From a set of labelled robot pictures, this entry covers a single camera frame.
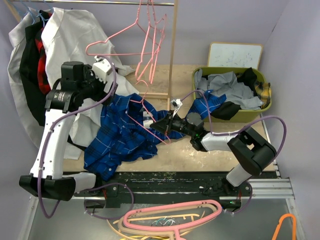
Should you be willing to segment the blue plaid shirt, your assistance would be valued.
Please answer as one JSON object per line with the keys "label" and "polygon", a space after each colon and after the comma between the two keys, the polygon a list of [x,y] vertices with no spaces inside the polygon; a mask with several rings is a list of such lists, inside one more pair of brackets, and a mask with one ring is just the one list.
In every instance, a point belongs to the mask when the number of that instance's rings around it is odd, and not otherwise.
{"label": "blue plaid shirt", "polygon": [[136,93],[115,95],[112,103],[101,110],[101,127],[84,151],[83,168],[108,181],[122,162],[156,156],[157,145],[166,140],[166,136],[157,130],[143,128],[144,110],[148,110],[156,121],[168,113],[157,111]]}

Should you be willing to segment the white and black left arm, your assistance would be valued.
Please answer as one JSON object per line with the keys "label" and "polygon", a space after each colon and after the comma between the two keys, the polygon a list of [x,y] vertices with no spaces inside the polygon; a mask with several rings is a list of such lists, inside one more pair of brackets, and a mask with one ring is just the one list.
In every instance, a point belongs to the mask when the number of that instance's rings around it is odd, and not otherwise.
{"label": "white and black left arm", "polygon": [[93,173],[63,174],[63,160],[70,129],[85,99],[96,105],[108,105],[118,87],[112,81],[105,92],[108,76],[116,75],[114,64],[96,56],[93,65],[67,61],[61,65],[61,77],[46,95],[45,125],[36,160],[28,175],[22,175],[19,186],[38,198],[69,201],[77,192],[91,196],[103,191],[103,184]]}

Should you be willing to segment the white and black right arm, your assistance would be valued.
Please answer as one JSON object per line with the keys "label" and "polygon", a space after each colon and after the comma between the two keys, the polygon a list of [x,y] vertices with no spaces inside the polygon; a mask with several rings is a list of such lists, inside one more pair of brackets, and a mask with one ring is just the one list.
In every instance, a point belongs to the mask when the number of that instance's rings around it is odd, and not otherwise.
{"label": "white and black right arm", "polygon": [[177,132],[190,136],[191,145],[200,152],[232,152],[238,165],[229,171],[222,183],[222,190],[228,196],[235,195],[240,185],[252,176],[260,175],[277,154],[276,149],[252,127],[235,135],[213,135],[205,129],[204,121],[195,112],[180,118],[170,110],[150,128],[164,135]]}

